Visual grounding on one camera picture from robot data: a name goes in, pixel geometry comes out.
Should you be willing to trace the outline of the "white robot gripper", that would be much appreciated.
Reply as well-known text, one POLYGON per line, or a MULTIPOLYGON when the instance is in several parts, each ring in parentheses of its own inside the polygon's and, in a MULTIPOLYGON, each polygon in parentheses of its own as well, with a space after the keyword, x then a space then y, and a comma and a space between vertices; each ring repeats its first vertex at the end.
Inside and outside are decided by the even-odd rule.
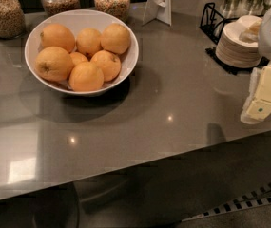
MULTIPOLYGON (((259 54, 271 60, 271 8, 263 16, 259 29, 259 54)), ((242 107, 241 121, 258 124, 271 115, 271 61, 262 69, 254 68, 249 95, 242 107)))

